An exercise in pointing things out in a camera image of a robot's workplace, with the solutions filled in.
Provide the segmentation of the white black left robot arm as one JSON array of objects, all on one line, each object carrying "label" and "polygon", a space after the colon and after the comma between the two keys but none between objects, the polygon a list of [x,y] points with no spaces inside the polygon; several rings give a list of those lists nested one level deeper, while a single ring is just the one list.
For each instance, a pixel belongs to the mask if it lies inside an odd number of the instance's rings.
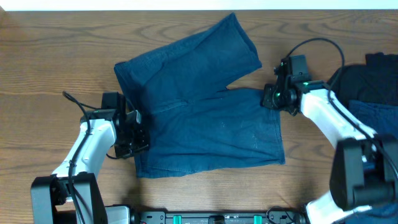
[{"label": "white black left robot arm", "polygon": [[51,175],[37,177],[30,187],[34,223],[140,223],[128,205],[106,206],[98,174],[114,149],[114,160],[128,159],[150,148],[150,137],[138,110],[126,109],[127,99],[105,92],[99,108],[62,95],[82,111],[79,135]]}]

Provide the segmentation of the dark blue denim shorts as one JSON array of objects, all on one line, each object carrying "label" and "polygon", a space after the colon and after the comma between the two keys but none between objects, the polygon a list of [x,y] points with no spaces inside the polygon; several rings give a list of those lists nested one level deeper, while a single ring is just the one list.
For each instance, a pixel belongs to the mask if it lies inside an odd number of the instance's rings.
[{"label": "dark blue denim shorts", "polygon": [[150,135],[149,149],[134,158],[137,176],[283,164],[279,112],[261,106],[262,90],[228,88],[261,66],[235,14],[117,63],[119,85]]}]

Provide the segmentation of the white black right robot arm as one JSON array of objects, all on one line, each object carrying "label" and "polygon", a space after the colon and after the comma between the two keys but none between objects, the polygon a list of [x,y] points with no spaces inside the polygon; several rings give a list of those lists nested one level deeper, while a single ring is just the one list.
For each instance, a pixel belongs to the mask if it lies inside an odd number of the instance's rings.
[{"label": "white black right robot arm", "polygon": [[261,105],[313,121],[335,148],[329,191],[287,215],[285,223],[339,223],[397,201],[397,139],[356,119],[322,80],[311,79],[303,55],[287,56],[274,68]]}]

